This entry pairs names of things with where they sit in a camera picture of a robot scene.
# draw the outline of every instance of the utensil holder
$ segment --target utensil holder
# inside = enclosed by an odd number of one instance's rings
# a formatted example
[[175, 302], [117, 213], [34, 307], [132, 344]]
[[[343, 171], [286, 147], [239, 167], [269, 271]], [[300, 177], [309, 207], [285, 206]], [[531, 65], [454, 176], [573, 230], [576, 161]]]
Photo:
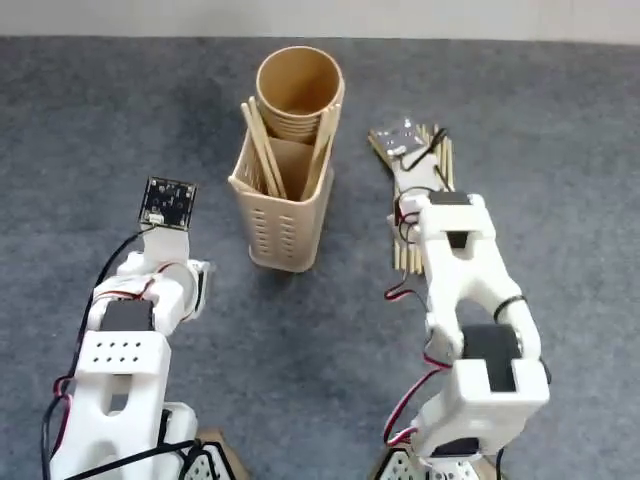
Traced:
[[[282, 172], [287, 198], [300, 198], [306, 182], [313, 147], [270, 138]], [[269, 197], [251, 136], [247, 132], [229, 183], [233, 187], [249, 237], [249, 256], [257, 265], [304, 272], [315, 262], [324, 216], [333, 185], [331, 151], [322, 152], [320, 179], [306, 201]], [[242, 188], [245, 184], [255, 191]]]

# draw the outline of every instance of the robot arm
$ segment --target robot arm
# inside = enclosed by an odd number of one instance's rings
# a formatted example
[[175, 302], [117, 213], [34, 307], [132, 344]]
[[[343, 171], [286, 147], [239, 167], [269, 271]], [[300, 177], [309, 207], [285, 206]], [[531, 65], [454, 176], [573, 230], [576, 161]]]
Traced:
[[[428, 354], [451, 364], [443, 390], [412, 421], [410, 443], [423, 465], [472, 461], [522, 432], [549, 401], [548, 379], [538, 330], [504, 265], [483, 198], [450, 191], [430, 146], [410, 127], [381, 143], [395, 153], [397, 215], [417, 217], [405, 238], [420, 245], [424, 262]], [[393, 224], [397, 231], [397, 218]], [[495, 323], [461, 326], [462, 299], [480, 304]]]
[[[129, 254], [94, 289], [73, 403], [51, 458], [52, 480], [88, 478], [82, 472], [160, 442], [195, 438], [194, 411], [164, 401], [171, 359], [167, 337], [181, 322], [198, 317], [206, 300], [210, 265], [189, 259], [195, 191], [192, 184], [151, 178], [140, 213], [144, 251]], [[216, 449], [210, 454], [218, 455]], [[174, 480], [183, 466], [176, 454], [158, 454], [100, 478]]]

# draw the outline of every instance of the stacked paper cups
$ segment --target stacked paper cups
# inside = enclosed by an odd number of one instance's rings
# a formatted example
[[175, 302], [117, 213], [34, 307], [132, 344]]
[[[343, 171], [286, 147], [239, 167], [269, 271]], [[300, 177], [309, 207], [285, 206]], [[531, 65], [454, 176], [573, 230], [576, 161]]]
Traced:
[[341, 104], [344, 79], [336, 61], [312, 47], [288, 47], [269, 55], [258, 69], [260, 112], [283, 140], [311, 143], [322, 111]]

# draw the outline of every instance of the white wall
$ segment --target white wall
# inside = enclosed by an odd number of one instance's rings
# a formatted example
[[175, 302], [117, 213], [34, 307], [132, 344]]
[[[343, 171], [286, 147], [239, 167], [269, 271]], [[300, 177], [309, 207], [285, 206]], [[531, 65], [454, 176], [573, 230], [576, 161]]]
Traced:
[[0, 35], [488, 38], [640, 44], [640, 0], [0, 0]]

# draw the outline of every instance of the gray carpet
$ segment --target gray carpet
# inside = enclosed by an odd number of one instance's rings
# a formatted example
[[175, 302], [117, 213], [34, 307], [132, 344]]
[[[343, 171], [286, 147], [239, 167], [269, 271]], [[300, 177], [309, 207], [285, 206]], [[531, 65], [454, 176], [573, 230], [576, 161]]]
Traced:
[[226, 177], [238, 105], [290, 43], [0, 40], [0, 477], [38, 478], [40, 417], [89, 286], [159, 175], [199, 182], [192, 252], [219, 272], [206, 314], [171, 338], [168, 398], [223, 427], [256, 479], [363, 479], [423, 371], [419, 305], [382, 299], [398, 278], [391, 184], [365, 141], [408, 112], [451, 128], [457, 187], [485, 196], [555, 375], [507, 450], [510, 478], [634, 478], [640, 49], [309, 42], [341, 62], [347, 97], [317, 264], [287, 276], [249, 261]]

